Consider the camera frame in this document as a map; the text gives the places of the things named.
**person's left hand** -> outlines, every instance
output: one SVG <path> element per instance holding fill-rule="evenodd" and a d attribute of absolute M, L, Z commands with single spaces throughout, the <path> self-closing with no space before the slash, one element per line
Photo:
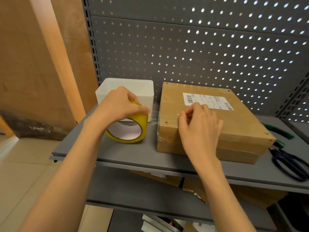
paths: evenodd
<path fill-rule="evenodd" d="M 128 118 L 135 113 L 150 113 L 148 107 L 133 104 L 129 99 L 139 103 L 138 98 L 123 86 L 111 90 L 87 118 L 87 122 L 95 124 L 97 128 L 104 131 L 111 123 Z"/>

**hand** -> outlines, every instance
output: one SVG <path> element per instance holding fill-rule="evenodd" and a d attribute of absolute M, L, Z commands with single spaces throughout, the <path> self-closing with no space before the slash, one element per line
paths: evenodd
<path fill-rule="evenodd" d="M 192 118 L 189 125 L 187 117 Z M 198 102 L 180 113 L 178 129 L 181 142 L 196 170 L 218 161 L 216 148 L 222 126 L 223 121 L 217 119 L 217 114 Z"/>
<path fill-rule="evenodd" d="M 139 103 L 138 98 L 123 86 L 111 90 L 87 118 L 89 121 L 85 122 L 91 122 L 103 132 L 111 123 L 128 118 L 135 113 L 150 113 L 148 107 L 133 104 L 129 99 Z"/>

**black scissors handle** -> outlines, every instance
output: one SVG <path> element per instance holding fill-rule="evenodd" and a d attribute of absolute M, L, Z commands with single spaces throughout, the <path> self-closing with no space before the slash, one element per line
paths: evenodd
<path fill-rule="evenodd" d="M 309 164 L 302 160 L 301 158 L 289 154 L 281 149 L 275 150 L 272 149 L 271 153 L 273 155 L 272 157 L 272 162 L 273 164 L 284 174 L 288 175 L 292 179 L 298 181 L 298 182 L 305 182 L 306 180 L 309 179 L 309 174 L 305 169 L 302 168 L 297 161 L 301 162 L 304 164 L 306 167 L 309 169 Z M 285 168 L 283 168 L 280 164 L 279 161 L 284 164 L 287 168 L 289 168 L 294 174 L 291 172 L 287 171 Z"/>

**yellow tape roll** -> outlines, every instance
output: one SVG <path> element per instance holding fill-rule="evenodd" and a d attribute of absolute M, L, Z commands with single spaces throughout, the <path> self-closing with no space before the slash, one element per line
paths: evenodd
<path fill-rule="evenodd" d="M 131 103 L 141 106 L 140 103 L 130 100 Z M 120 122 L 112 123 L 106 130 L 105 134 L 111 139 L 122 143 L 135 143 L 142 140 L 147 133 L 148 114 L 136 113 L 128 117 L 137 125 L 125 125 Z"/>

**person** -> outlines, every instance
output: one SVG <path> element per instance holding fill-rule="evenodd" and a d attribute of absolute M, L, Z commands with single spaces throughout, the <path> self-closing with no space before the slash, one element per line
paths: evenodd
<path fill-rule="evenodd" d="M 132 104 L 137 97 L 125 87 L 110 91 L 83 128 L 19 232 L 78 231 L 87 192 L 97 160 L 98 146 L 107 127 L 135 113 L 149 113 L 145 106 Z M 179 115 L 183 147 L 200 176 L 219 232 L 256 231 L 238 203 L 216 157 L 223 121 L 207 105 L 194 103 Z"/>

